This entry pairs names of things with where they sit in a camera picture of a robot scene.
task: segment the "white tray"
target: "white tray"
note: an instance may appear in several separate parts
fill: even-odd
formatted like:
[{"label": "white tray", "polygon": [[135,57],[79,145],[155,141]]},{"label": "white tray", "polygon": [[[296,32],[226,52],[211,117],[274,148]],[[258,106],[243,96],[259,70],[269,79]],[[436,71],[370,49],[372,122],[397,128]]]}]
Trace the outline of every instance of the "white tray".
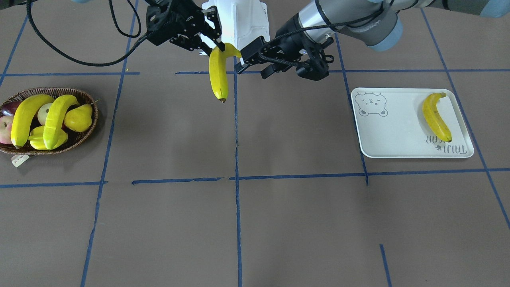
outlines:
[{"label": "white tray", "polygon": [[[422,104],[431,93],[446,93],[438,112],[452,142],[438,139]],[[468,158],[473,144],[455,96],[445,89],[356,88],[351,93],[363,154],[371,158]]]}]

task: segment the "purple fruit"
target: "purple fruit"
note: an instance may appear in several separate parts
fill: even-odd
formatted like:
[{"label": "purple fruit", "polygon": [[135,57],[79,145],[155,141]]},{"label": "purple fruit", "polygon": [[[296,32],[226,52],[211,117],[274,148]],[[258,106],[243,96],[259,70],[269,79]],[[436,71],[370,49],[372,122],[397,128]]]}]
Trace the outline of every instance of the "purple fruit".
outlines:
[{"label": "purple fruit", "polygon": [[21,102],[12,102],[2,107],[2,114],[13,116]]}]

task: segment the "banana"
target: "banana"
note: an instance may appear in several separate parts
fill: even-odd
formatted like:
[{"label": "banana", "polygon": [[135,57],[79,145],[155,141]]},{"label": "banana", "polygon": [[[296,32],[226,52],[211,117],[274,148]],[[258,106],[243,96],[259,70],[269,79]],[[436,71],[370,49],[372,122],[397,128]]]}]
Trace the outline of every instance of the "banana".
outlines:
[{"label": "banana", "polygon": [[241,52],[232,44],[225,43],[225,52],[214,47],[209,58],[209,77],[214,95],[225,102],[228,98],[228,79],[226,77],[226,59],[236,56],[241,58]]},{"label": "banana", "polygon": [[39,108],[52,103],[55,99],[46,94],[37,94],[26,98],[19,105],[12,123],[11,141],[17,148],[23,147],[29,138],[32,119]]},{"label": "banana", "polygon": [[56,147],[67,109],[73,105],[79,105],[76,97],[65,94],[58,97],[49,108],[42,135],[44,146],[47,149],[52,150]]},{"label": "banana", "polygon": [[445,142],[451,142],[451,132],[446,123],[439,115],[437,104],[440,98],[446,97],[445,93],[430,94],[423,102],[423,115],[432,132]]},{"label": "banana", "polygon": [[[44,126],[37,127],[30,132],[29,141],[32,148],[39,151],[47,151],[43,140]],[[60,129],[59,139],[55,145],[55,149],[67,142],[67,133]]]}]

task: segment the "cartoon bear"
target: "cartoon bear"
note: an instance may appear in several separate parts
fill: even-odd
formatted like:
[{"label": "cartoon bear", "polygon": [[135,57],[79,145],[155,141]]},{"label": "cartoon bear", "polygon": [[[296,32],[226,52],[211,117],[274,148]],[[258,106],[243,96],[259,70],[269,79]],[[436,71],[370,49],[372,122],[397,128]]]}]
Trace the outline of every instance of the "cartoon bear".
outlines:
[{"label": "cartoon bear", "polygon": [[380,116],[387,116],[386,98],[381,93],[358,93],[354,100],[360,108],[358,112],[362,116],[369,114],[379,114]]}]

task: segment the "brown basket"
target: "brown basket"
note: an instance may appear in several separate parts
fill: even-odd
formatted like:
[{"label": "brown basket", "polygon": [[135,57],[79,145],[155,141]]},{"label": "brown basket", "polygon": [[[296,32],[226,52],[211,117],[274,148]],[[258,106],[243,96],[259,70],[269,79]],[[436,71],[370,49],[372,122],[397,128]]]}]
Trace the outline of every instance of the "brown basket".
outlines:
[{"label": "brown basket", "polygon": [[[65,94],[71,94],[76,97],[80,105],[84,104],[91,104],[94,102],[94,99],[87,94],[86,92],[82,90],[77,89],[71,89],[71,88],[32,88],[28,90],[24,90],[22,92],[19,92],[15,94],[14,96],[8,98],[5,102],[3,102],[0,105],[0,108],[3,107],[5,104],[10,102],[16,102],[16,101],[23,101],[24,99],[35,95],[35,94],[49,94],[53,98],[57,98],[61,95]],[[98,110],[97,110],[97,104],[92,104],[92,126],[90,128],[82,133],[73,132],[69,129],[66,129],[66,132],[68,133],[68,139],[67,142],[58,148],[50,151],[38,151],[30,146],[30,143],[27,141],[27,144],[20,148],[16,149],[12,145],[4,145],[0,143],[0,151],[12,154],[12,155],[20,155],[20,154],[28,154],[28,155],[47,155],[47,154],[60,154],[63,152],[67,152],[68,150],[74,149],[75,147],[79,146],[81,143],[86,141],[89,136],[92,134],[92,131],[94,130],[98,119]]]}]

